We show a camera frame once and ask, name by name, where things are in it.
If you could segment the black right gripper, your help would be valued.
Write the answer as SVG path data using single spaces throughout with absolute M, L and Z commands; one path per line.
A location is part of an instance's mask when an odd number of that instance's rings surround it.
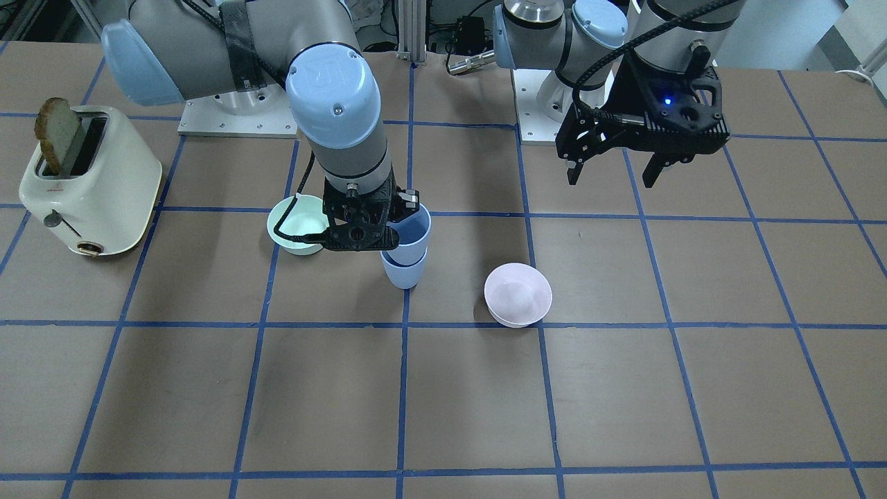
M 328 218 L 322 246 L 331 252 L 387 252 L 399 244 L 389 223 L 400 223 L 419 210 L 419 191 L 402 189 L 389 174 L 377 189 L 336 189 L 324 181 L 323 211 Z

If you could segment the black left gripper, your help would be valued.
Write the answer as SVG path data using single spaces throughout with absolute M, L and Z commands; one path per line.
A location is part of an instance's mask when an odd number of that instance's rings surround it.
M 662 172 L 694 155 L 713 154 L 730 138 L 722 87 L 710 53 L 690 53 L 683 71 L 649 65 L 627 53 L 604 105 L 589 112 L 571 105 L 555 144 L 570 186 L 585 163 L 611 148 L 652 152 L 641 175 L 652 189 Z

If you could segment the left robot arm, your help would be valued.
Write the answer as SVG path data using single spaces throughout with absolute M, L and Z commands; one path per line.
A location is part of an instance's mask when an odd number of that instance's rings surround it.
M 456 76 L 494 61 L 549 70 L 565 88 L 554 142 L 576 184 L 613 148 L 649 152 L 647 189 L 665 168 L 730 139 L 713 57 L 742 1 L 645 1 L 634 20 L 608 1 L 501 1 L 493 49 L 448 65 Z

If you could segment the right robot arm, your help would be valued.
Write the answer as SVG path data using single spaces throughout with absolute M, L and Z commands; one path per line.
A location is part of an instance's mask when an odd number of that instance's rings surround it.
M 395 228 L 419 210 L 419 193 L 396 184 L 379 85 L 344 1 L 136 1 L 102 28 L 107 65 L 139 105 L 169 105 L 228 92 L 282 88 L 324 171 L 327 228 L 275 236 L 332 252 L 389 252 Z

